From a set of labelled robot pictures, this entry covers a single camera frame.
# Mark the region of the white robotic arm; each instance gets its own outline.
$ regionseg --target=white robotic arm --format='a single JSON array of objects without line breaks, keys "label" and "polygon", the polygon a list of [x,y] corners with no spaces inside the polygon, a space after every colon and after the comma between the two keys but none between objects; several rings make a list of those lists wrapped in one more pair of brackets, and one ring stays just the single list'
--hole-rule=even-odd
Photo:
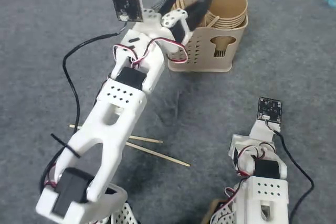
[{"label": "white robotic arm", "polygon": [[[139,21],[140,15],[143,22],[136,23],[121,44],[114,46],[116,64],[111,78],[103,85],[82,128],[68,142],[79,155],[102,143],[101,165],[95,177],[78,170],[78,158],[65,148],[55,166],[57,185],[44,188],[36,206],[39,214],[57,223],[82,224],[102,220],[124,207],[126,191],[110,182],[125,143],[164,69],[164,53],[176,52],[179,47],[185,51],[183,45],[211,3],[199,0],[189,10],[168,12],[175,1],[164,0],[153,9],[142,9],[139,0],[114,0],[121,20],[128,17],[126,20]],[[128,9],[134,3],[140,4],[135,15],[134,8]]]},{"label": "white robotic arm", "polygon": [[288,223],[287,166],[276,154],[270,130],[280,132],[281,107],[280,101],[260,98],[250,135],[233,135],[229,156],[244,178],[229,202],[213,214],[211,224]]}]

